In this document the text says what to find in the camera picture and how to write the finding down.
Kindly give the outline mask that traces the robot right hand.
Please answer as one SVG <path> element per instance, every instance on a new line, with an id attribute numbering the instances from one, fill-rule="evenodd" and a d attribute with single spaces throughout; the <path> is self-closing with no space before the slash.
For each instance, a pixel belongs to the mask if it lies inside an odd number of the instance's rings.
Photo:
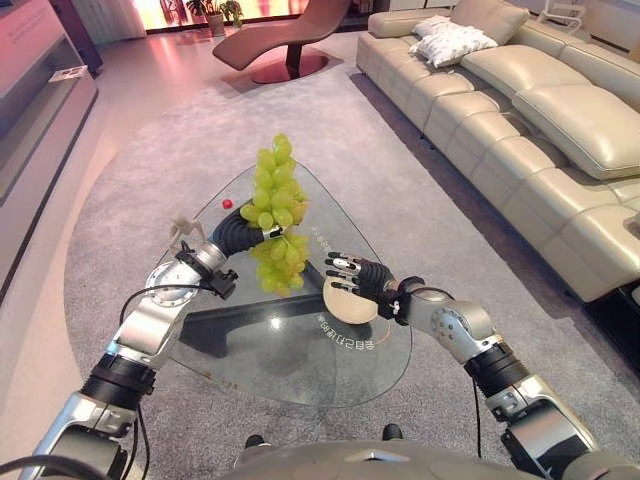
<path id="1" fill-rule="evenodd" d="M 385 265 L 341 252 L 329 252 L 325 259 L 330 287 L 354 294 L 377 305 L 378 314 L 391 319 L 397 313 L 401 294 L 398 283 Z"/>

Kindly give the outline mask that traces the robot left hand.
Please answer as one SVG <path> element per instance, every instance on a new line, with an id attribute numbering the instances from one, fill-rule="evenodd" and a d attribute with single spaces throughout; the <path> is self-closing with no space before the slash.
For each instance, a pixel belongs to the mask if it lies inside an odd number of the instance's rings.
<path id="1" fill-rule="evenodd" d="M 209 236 L 209 241 L 229 258 L 268 240 L 279 238 L 283 233 L 282 227 L 267 230 L 250 227 L 240 211 L 236 210 L 220 222 Z"/>

